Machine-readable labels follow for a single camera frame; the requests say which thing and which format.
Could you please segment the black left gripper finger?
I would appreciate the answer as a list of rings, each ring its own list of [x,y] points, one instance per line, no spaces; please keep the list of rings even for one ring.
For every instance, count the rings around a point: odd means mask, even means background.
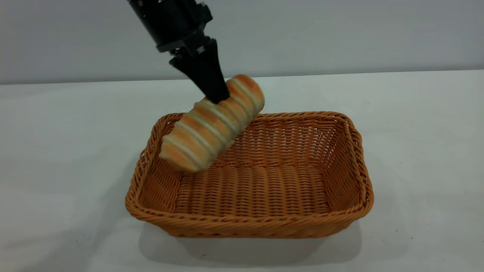
[[[184,73],[214,104],[230,98],[227,85],[221,71],[218,46],[215,39],[209,39],[201,47],[201,53],[195,56],[181,54],[169,63]]]

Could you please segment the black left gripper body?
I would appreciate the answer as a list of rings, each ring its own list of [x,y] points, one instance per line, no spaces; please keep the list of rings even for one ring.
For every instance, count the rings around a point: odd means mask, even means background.
[[[213,20],[209,7],[195,0],[129,0],[159,52],[195,57],[213,44],[204,34]]]

